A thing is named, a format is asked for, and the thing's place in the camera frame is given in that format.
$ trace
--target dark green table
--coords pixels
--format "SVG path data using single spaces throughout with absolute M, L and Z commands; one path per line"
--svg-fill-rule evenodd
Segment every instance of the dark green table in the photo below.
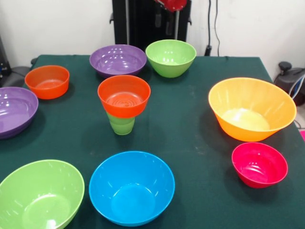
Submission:
M 33 123 L 15 138 L 0 141 L 0 180 L 41 159 L 76 166 L 86 190 L 68 229 L 121 228 L 93 208 L 88 184 L 103 160 L 127 150 L 159 156 L 175 176 L 171 204 L 144 229 L 305 228 L 305 145 L 294 124 L 264 141 L 286 157 L 286 179 L 252 189 L 239 180 L 231 164 L 231 152 L 241 142 L 220 129 L 208 105 L 209 89 L 222 79 L 247 76 L 270 81 L 259 58 L 197 57 L 176 79 L 162 78 L 147 65 L 140 77 L 149 82 L 152 94 L 127 136 L 114 134 L 110 127 L 97 96 L 101 78 L 88 56 L 43 55 L 34 67 L 46 64 L 70 71 L 69 90 L 61 98 L 40 100 Z

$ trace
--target orange bowl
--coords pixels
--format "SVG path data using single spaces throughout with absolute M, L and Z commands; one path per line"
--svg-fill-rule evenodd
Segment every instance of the orange bowl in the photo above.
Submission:
M 25 84 L 40 99 L 55 99 L 69 87 L 69 71 L 57 65 L 35 68 L 25 76 Z
M 115 75 L 101 82 L 98 96 L 105 111 L 117 118 L 133 118 L 145 109 L 149 84 L 133 75 Z
M 209 104 L 221 128 L 245 142 L 266 139 L 296 116 L 295 103 L 285 91 L 253 78 L 220 81 L 209 92 Z

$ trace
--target bowl rim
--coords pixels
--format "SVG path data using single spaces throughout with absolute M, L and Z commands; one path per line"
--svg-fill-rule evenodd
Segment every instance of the bowl rim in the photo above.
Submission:
M 151 91 L 151 87 L 149 86 L 149 84 L 148 84 L 144 79 L 142 79 L 142 78 L 140 78 L 140 77 L 138 77 L 138 76 L 135 76 L 135 75 L 114 75 L 114 76 L 112 76 L 112 77 L 109 77 L 109 78 L 107 78 L 107 79 L 104 79 L 104 80 L 100 83 L 100 85 L 98 86 L 98 88 L 97 88 L 97 94 L 98 94 L 100 100 L 101 100 L 103 103 L 108 104 L 108 105 L 111 105 L 111 104 L 109 104 L 106 100 L 102 99 L 102 97 L 101 97 L 101 95 L 100 95 L 100 93 L 99 93 L 100 88 L 103 87 L 103 83 L 104 83 L 104 82 L 107 82 L 107 81 L 111 81 L 111 80 L 116 79 L 116 78 L 120 78 L 120 77 L 125 77 L 125 78 L 126 78 L 126 77 L 129 77 L 129 78 L 137 79 L 137 80 L 140 79 L 140 80 L 142 80 L 143 82 L 145 82 L 145 85 L 146 85 L 147 88 L 149 89 L 149 93 L 148 93 L 147 98 L 144 99 L 141 103 L 139 103 L 139 104 L 137 104 L 137 105 L 135 105 L 135 106 L 128 106 L 128 107 L 120 106 L 120 107 L 119 107 L 120 109 L 128 110 L 128 109 L 130 109 L 130 108 L 134 108 L 134 107 L 141 106 L 143 103 L 146 103 L 146 102 L 148 101 L 149 97 L 151 96 L 151 92 L 152 92 L 152 91 Z
M 129 75 L 129 74 L 131 74 L 131 73 L 134 73 L 134 72 L 136 72 L 136 71 L 139 71 L 139 70 L 141 70 L 141 69 L 146 65 L 147 56 L 146 56 L 145 52 L 144 52 L 142 49 L 140 49 L 140 48 L 138 48 L 138 47 L 136 47 L 136 46 L 133 46 L 133 45 L 129 45 L 129 44 L 113 44 L 113 45 L 107 45 L 107 46 L 101 47 L 101 48 L 95 50 L 95 51 L 90 55 L 90 57 L 89 57 L 89 62 L 90 62 L 91 67 L 94 68 L 97 72 L 100 72 L 100 73 L 102 73 L 102 74 L 113 75 L 113 74 L 111 74 L 111 73 L 104 72 L 104 71 L 101 71 L 101 70 L 97 69 L 97 68 L 92 64 L 92 56 L 93 56 L 96 52 L 98 52 L 99 50 L 106 49 L 106 48 L 109 48 L 109 47 L 114 47 L 114 46 L 116 46 L 116 47 L 119 47 L 119 46 L 122 47 L 122 46 L 123 46 L 123 47 L 131 47 L 131 48 L 134 48 L 134 49 L 136 49 L 136 50 L 139 50 L 139 51 L 143 54 L 143 57 L 145 57 L 145 60 L 143 61 L 143 64 L 141 65 L 140 68 L 138 68 L 138 69 L 135 70 L 135 71 L 130 71 L 130 72 L 124 73 L 125 75 Z
M 242 147 L 243 145 L 253 145 L 253 144 L 255 144 L 255 145 L 261 145 L 261 146 L 264 146 L 264 147 L 266 147 L 266 148 L 272 149 L 272 152 L 274 152 L 275 154 L 278 154 L 278 155 L 280 156 L 280 158 L 284 161 L 284 163 L 285 163 L 285 165 L 286 165 L 286 166 L 285 166 L 286 171 L 285 171 L 285 174 L 283 175 L 282 178 L 280 178 L 280 179 L 278 179 L 277 181 L 274 181 L 274 182 L 260 182 L 260 181 L 257 181 L 257 180 L 254 180 L 254 179 L 251 179 L 251 178 L 245 176 L 245 175 L 237 168 L 237 166 L 235 165 L 235 162 L 234 162 L 233 157 L 234 157 L 234 155 L 236 154 L 238 148 Z M 242 143 L 242 144 L 238 145 L 238 146 L 233 150 L 233 152 L 232 152 L 231 161 L 232 161 L 232 164 L 233 164 L 233 166 L 234 166 L 234 169 L 237 171 L 238 174 L 242 175 L 243 177 L 245 177 L 246 179 L 248 179 L 248 180 L 250 180 L 250 181 L 252 181 L 252 182 L 254 182 L 254 183 L 261 184 L 261 185 L 268 185 L 268 186 L 270 186 L 270 185 L 275 185 L 275 184 L 281 182 L 282 180 L 284 180 L 285 177 L 286 177 L 287 174 L 288 174 L 288 163 L 287 163 L 285 157 L 284 157 L 278 150 L 276 150 L 275 148 L 273 148 L 273 147 L 271 147 L 271 146 L 269 146 L 269 145 L 267 145 L 267 144 L 260 143 L 260 142 L 245 142 L 245 143 Z
M 67 73 L 67 79 L 65 79 L 65 81 L 63 81 L 61 84 L 55 86 L 55 87 L 50 87 L 50 88 L 37 88 L 37 87 L 34 87 L 34 86 L 31 86 L 29 85 L 29 83 L 27 82 L 28 81 L 28 78 L 29 78 L 29 75 L 30 73 L 32 72 L 35 72 L 35 71 L 38 71 L 40 69 L 44 69 L 44 68 L 53 68 L 53 67 L 56 67 L 56 68 L 61 68 L 63 69 L 66 73 Z M 69 79 L 70 79 L 70 72 L 68 71 L 68 69 L 66 69 L 65 67 L 62 67 L 60 65 L 44 65 L 44 66 L 41 66 L 41 67 L 37 67 L 37 68 L 34 68 L 32 69 L 31 71 L 29 71 L 25 78 L 24 78 L 24 82 L 25 84 L 28 86 L 28 88 L 30 88 L 31 90 L 34 89 L 34 90 L 39 90 L 39 91 L 47 91 L 47 90 L 53 90 L 53 89 L 56 89 L 56 88 L 59 88 L 61 86 L 63 86 L 64 84 L 66 84 L 67 82 L 69 82 Z
M 37 97 L 37 95 L 36 95 L 34 92 L 32 92 L 31 90 L 28 90 L 28 89 L 23 88 L 23 87 L 2 87 L 2 88 L 0 88 L 0 91 L 5 90 L 5 89 L 6 89 L 6 90 L 7 90 L 7 89 L 18 89 L 18 90 L 25 91 L 26 93 L 32 94 L 32 95 L 34 96 L 34 98 L 35 98 L 35 101 L 36 101 L 36 104 L 35 104 L 36 107 L 35 107 L 35 109 L 34 109 L 33 114 L 32 114 L 26 121 L 24 121 L 22 124 L 20 124 L 20 125 L 14 127 L 14 128 L 12 128 L 12 129 L 10 129 L 10 130 L 4 131 L 4 132 L 0 131 L 0 135 L 5 135 L 5 134 L 7 134 L 8 132 L 13 131 L 13 130 L 19 128 L 20 126 L 24 125 L 25 123 L 27 123 L 29 120 L 31 120 L 31 119 L 35 116 L 35 114 L 36 114 L 36 112 L 37 112 L 37 110 L 38 110 L 38 106 L 39 106 L 38 97 Z
M 222 116 L 221 116 L 218 112 L 215 111 L 215 109 L 214 109 L 214 107 L 213 107 L 213 105 L 212 105 L 212 103 L 211 103 L 211 93 L 212 93 L 212 90 L 215 90 L 215 87 L 216 87 L 218 84 L 224 83 L 224 82 L 226 82 L 226 81 L 233 81 L 233 80 L 236 80 L 236 79 L 239 79 L 239 80 L 241 80 L 241 79 L 247 79 L 247 80 L 250 80 L 250 81 L 261 82 L 261 83 L 270 85 L 270 86 L 272 86 L 273 88 L 275 88 L 275 89 L 277 89 L 277 90 L 283 92 L 283 94 L 285 94 L 285 96 L 289 98 L 290 102 L 291 102 L 292 104 L 294 104 L 294 110 L 293 110 L 294 115 L 293 115 L 293 117 L 291 118 L 291 120 L 290 120 L 289 122 L 287 122 L 287 124 L 285 124 L 285 125 L 283 125 L 283 126 L 281 126 L 281 127 L 278 127 L 278 128 L 269 129 L 269 130 L 260 130 L 260 131 L 257 131 L 257 130 L 245 129 L 245 128 L 236 126 L 236 125 L 234 125 L 234 124 L 232 124 L 232 123 L 230 123 L 230 122 L 224 120 L 223 118 L 221 118 Z M 293 99 L 292 99 L 283 89 L 279 88 L 278 86 L 274 85 L 273 83 L 267 82 L 267 81 L 265 81 L 265 80 L 260 80 L 260 79 L 256 79 L 256 78 L 251 78 L 251 77 L 231 77 L 231 78 L 224 79 L 224 80 L 221 80 L 221 81 L 217 82 L 216 84 L 213 85 L 213 87 L 212 87 L 212 88 L 210 89 L 210 91 L 209 91 L 208 102 L 209 102 L 209 105 L 210 105 L 211 109 L 213 110 L 213 112 L 214 112 L 218 117 L 220 117 L 223 121 L 225 121 L 226 123 L 229 123 L 229 124 L 231 124 L 231 125 L 233 125 L 233 126 L 235 126 L 235 127 L 237 127 L 237 128 L 240 128 L 240 129 L 243 129 L 243 130 L 247 130 L 247 131 L 256 132 L 256 133 L 269 133 L 269 132 L 279 131 L 279 130 L 281 130 L 281 129 L 286 128 L 287 126 L 289 126 L 289 125 L 294 121 L 294 119 L 295 119 L 295 117 L 296 117 L 296 112 L 297 112 L 297 111 L 296 111 L 296 105 L 295 105 Z
M 38 161 L 33 161 L 33 162 L 30 162 L 30 163 L 27 163 L 17 169 L 15 169 L 13 172 L 11 172 L 9 175 L 7 175 L 3 181 L 1 181 L 0 183 L 0 188 L 1 186 L 4 184 L 4 182 L 6 180 L 8 180 L 10 177 L 12 177 L 15 173 L 19 172 L 20 170 L 24 169 L 25 167 L 28 167 L 28 166 L 31 166 L 31 165 L 34 165 L 34 164 L 38 164 L 38 163 L 44 163 L 44 162 L 57 162 L 57 163 L 62 163 L 62 164 L 65 164 L 71 168 L 73 168 L 75 171 L 76 171 L 76 174 L 79 175 L 79 178 L 81 179 L 81 184 L 82 184 L 82 192 L 81 192 L 81 198 L 80 198 L 80 201 L 79 203 L 77 204 L 76 208 L 74 209 L 74 211 L 59 225 L 56 226 L 55 229 L 58 229 L 60 227 L 62 227 L 65 223 L 67 223 L 75 214 L 76 212 L 78 211 L 78 209 L 80 208 L 80 205 L 82 203 L 82 200 L 84 198 L 84 194 L 85 194 L 85 183 L 84 183 L 84 179 L 80 173 L 80 171 L 75 167 L 73 166 L 72 164 L 68 163 L 68 162 L 65 162 L 65 161 L 61 161 L 61 160 L 56 160 L 56 159 L 44 159 L 44 160 L 38 160 Z
M 154 44 L 156 44 L 156 43 L 160 43 L 160 42 L 165 42 L 165 41 L 174 41 L 174 42 L 178 42 L 178 43 L 187 44 L 189 47 L 191 47 L 191 48 L 195 51 L 194 57 L 193 57 L 191 60 L 189 60 L 189 61 L 183 62 L 183 63 L 181 63 L 181 64 L 177 64 L 177 65 L 169 65 L 169 64 L 165 64 L 165 63 L 160 63 L 160 62 L 154 61 L 154 60 L 153 60 L 151 57 L 149 57 L 149 55 L 147 54 L 147 50 L 148 50 L 152 45 L 154 45 Z M 159 64 L 159 65 L 162 65 L 162 66 L 168 66 L 168 67 L 176 67 L 176 66 L 181 66 L 181 65 L 184 65 L 184 64 L 188 64 L 188 63 L 193 62 L 194 59 L 195 59 L 196 56 L 197 56 L 197 51 L 196 51 L 196 49 L 195 49 L 190 43 L 187 43 L 187 42 L 184 42 L 184 41 L 181 41 L 181 40 L 175 40 L 175 39 L 164 39 L 164 40 L 155 41 L 155 42 L 149 44 L 149 45 L 146 47 L 146 49 L 145 49 L 145 54 L 146 54 L 147 58 L 148 58 L 150 61 L 152 61 L 152 62 L 154 62 L 154 63 L 156 63 L 156 64 Z
M 97 171 L 99 170 L 99 168 L 101 166 L 104 165 L 104 163 L 106 163 L 108 160 L 111 160 L 113 159 L 114 157 L 118 157 L 118 156 L 121 156 L 123 154 L 129 154 L 129 153 L 139 153 L 139 154 L 145 154 L 145 155 L 149 155 L 149 156 L 152 156 L 154 158 L 156 158 L 157 160 L 161 161 L 166 167 L 167 169 L 169 170 L 170 172 L 170 175 L 171 175 L 171 178 L 172 178 L 172 181 L 173 181 L 173 191 L 172 191 L 172 194 L 169 198 L 169 201 L 168 203 L 161 209 L 161 211 L 157 212 L 157 214 L 154 214 L 153 216 L 149 217 L 148 219 L 144 220 L 144 221 L 137 221 L 137 222 L 129 222 L 129 223 L 126 223 L 126 222 L 122 222 L 122 221 L 118 221 L 118 220 L 113 220 L 112 218 L 106 216 L 105 214 L 103 214 L 95 205 L 95 202 L 93 201 L 92 199 L 92 195 L 91 195 L 91 192 L 92 192 L 92 178 L 93 176 L 97 173 Z M 175 178 L 174 178 L 174 175 L 173 175 L 173 172 L 171 170 L 171 168 L 168 166 L 167 163 L 165 163 L 161 158 L 159 158 L 158 156 L 154 155 L 154 154 L 151 154 L 151 153 L 147 153 L 147 152 L 144 152 L 144 151 L 125 151 L 125 152 L 121 152 L 121 153 L 117 153 L 117 154 L 114 154 L 112 156 L 110 156 L 109 158 L 105 159 L 93 172 L 91 178 L 90 178 L 90 182 L 89 182 L 89 197 L 90 197 L 90 200 L 91 200 L 91 203 L 93 204 L 94 208 L 102 215 L 104 216 L 106 219 L 108 219 L 109 221 L 111 222 L 115 222 L 115 223 L 118 223 L 118 224 L 121 224 L 121 225 L 134 225 L 134 224 L 137 224 L 137 225 L 142 225 L 142 224 L 145 224 L 147 221 L 150 221 L 150 220 L 154 220 L 156 217 L 158 217 L 162 212 L 164 212 L 166 210 L 166 208 L 169 206 L 169 204 L 171 203 L 172 199 L 173 199 L 173 196 L 174 196 L 174 193 L 175 193 L 175 187 L 176 187 L 176 184 L 175 184 Z

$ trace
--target yellow bowl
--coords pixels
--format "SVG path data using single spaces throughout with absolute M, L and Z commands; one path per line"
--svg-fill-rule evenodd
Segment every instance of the yellow bowl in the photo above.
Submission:
M 292 98 L 272 83 L 231 78 L 215 84 L 209 104 L 221 128 L 231 137 L 257 142 L 287 127 L 296 116 Z

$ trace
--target green bowl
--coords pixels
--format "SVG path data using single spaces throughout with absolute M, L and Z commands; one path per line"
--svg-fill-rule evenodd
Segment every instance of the green bowl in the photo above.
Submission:
M 154 70 L 166 78 L 182 75 L 196 57 L 195 48 L 179 40 L 161 40 L 151 43 L 145 52 Z
M 84 190 L 80 172 L 66 162 L 24 165 L 0 184 L 0 228 L 62 229 L 75 216 Z

